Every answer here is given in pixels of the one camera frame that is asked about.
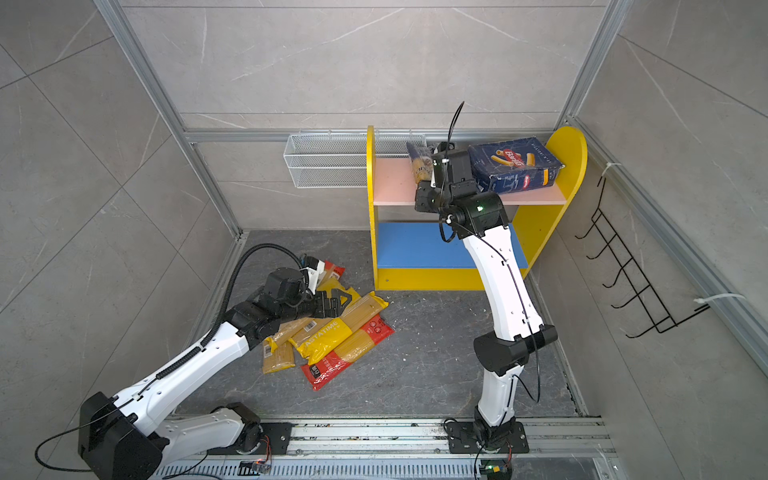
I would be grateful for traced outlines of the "blue yellow spaghetti bag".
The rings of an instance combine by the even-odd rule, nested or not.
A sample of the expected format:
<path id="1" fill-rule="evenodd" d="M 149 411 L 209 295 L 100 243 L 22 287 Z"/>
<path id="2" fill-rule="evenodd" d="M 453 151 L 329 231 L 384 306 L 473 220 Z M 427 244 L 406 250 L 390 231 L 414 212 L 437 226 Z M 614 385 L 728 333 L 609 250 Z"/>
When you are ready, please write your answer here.
<path id="1" fill-rule="evenodd" d="M 427 145 L 406 143 L 407 152 L 410 158 L 411 171 L 416 184 L 426 181 L 429 185 L 433 183 L 433 150 Z"/>

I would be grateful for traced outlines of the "blue Barilla rigatoni box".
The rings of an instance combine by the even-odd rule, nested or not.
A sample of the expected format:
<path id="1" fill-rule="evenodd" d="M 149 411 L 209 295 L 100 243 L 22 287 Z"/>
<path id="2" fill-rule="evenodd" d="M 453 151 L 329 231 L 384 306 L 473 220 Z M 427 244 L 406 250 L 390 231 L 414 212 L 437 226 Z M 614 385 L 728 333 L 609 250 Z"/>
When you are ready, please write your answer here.
<path id="1" fill-rule="evenodd" d="M 479 189 L 499 195 L 551 187 L 564 168 L 536 137 L 471 145 L 468 153 Z"/>

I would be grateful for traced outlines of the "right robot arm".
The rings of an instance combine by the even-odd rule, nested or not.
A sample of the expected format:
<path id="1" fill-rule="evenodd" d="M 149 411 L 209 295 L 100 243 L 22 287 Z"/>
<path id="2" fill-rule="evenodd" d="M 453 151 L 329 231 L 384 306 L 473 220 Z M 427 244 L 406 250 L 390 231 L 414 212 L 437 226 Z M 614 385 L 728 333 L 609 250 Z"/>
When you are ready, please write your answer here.
<path id="1" fill-rule="evenodd" d="M 514 439 L 514 400 L 525 365 L 558 335 L 543 322 L 524 285 L 500 196 L 478 190 L 468 153 L 437 149 L 431 161 L 432 179 L 417 184 L 415 208 L 436 213 L 439 225 L 451 228 L 444 242 L 462 241 L 489 300 L 493 330 L 473 341 L 484 369 L 473 431 L 482 448 L 498 450 Z"/>

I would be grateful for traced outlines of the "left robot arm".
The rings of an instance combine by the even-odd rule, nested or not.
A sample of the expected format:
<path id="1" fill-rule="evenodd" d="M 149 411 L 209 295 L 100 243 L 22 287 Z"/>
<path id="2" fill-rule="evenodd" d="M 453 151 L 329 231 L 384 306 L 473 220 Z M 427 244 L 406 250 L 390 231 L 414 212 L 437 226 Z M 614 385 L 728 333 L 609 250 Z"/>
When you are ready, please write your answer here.
<path id="1" fill-rule="evenodd" d="M 281 252 L 294 264 L 272 271 L 262 287 L 232 305 L 238 274 L 261 250 Z M 148 479 L 163 466 L 195 453 L 230 448 L 250 454 L 266 449 L 260 417 L 240 402 L 186 419 L 171 415 L 188 396 L 260 347 L 281 325 L 340 316 L 353 298 L 340 287 L 329 288 L 324 278 L 325 264 L 315 257 L 297 256 L 274 243 L 247 249 L 235 264 L 202 338 L 132 386 L 113 396 L 97 392 L 83 402 L 79 424 L 72 430 L 85 463 L 82 472 L 99 479 Z"/>

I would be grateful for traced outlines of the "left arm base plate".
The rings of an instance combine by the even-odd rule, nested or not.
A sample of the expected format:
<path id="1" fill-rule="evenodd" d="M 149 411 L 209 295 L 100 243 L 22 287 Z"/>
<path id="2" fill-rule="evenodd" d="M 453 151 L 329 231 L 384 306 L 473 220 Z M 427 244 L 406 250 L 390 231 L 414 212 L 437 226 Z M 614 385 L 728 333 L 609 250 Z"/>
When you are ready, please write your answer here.
<path id="1" fill-rule="evenodd" d="M 293 424 L 288 422 L 261 423 L 259 427 L 247 427 L 233 445 L 211 449 L 219 455 L 286 455 L 291 439 Z"/>

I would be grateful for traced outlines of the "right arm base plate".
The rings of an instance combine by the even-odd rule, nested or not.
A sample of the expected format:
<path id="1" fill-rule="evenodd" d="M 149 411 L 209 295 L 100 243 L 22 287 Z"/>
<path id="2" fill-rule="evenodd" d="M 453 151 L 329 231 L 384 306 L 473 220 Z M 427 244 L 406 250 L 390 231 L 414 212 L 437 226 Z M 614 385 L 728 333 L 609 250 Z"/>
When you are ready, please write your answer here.
<path id="1" fill-rule="evenodd" d="M 451 454 L 479 453 L 481 449 L 491 453 L 530 452 L 524 426 L 515 419 L 498 427 L 489 427 L 482 420 L 458 421 L 449 418 L 442 422 L 442 427 Z"/>

